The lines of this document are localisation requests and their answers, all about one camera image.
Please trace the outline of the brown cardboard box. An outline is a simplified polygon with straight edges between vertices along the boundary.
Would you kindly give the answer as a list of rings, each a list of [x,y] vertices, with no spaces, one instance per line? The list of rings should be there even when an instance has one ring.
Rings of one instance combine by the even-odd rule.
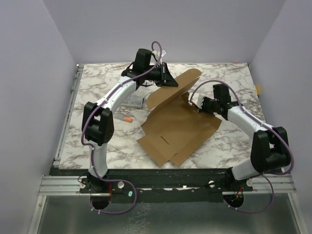
[[[189,90],[200,76],[200,70],[189,69],[176,77],[178,87],[161,87],[147,98],[151,112],[138,143],[159,167],[168,161],[182,164],[221,125],[215,115],[199,113],[188,103]]]

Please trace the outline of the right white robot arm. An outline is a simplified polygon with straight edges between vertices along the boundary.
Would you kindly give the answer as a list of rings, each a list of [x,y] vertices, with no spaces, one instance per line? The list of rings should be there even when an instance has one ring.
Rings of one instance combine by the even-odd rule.
[[[229,169],[224,178],[225,187],[234,191],[241,186],[244,179],[261,173],[273,172],[292,165],[287,131],[283,127],[273,127],[250,113],[238,97],[233,101],[230,95],[232,88],[225,83],[213,86],[214,97],[200,94],[189,96],[189,102],[200,112],[219,114],[225,120],[235,124],[252,140],[250,157]]]

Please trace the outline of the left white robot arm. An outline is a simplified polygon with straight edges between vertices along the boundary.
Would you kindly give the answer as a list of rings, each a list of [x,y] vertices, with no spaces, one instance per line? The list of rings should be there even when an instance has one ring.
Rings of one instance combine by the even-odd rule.
[[[106,190],[108,181],[107,145],[114,134],[114,112],[145,81],[153,81],[158,87],[178,87],[162,58],[166,50],[139,49],[136,58],[122,73],[116,85],[97,102],[84,106],[82,119],[83,145],[90,147],[89,173],[94,176],[91,187],[96,192]]]

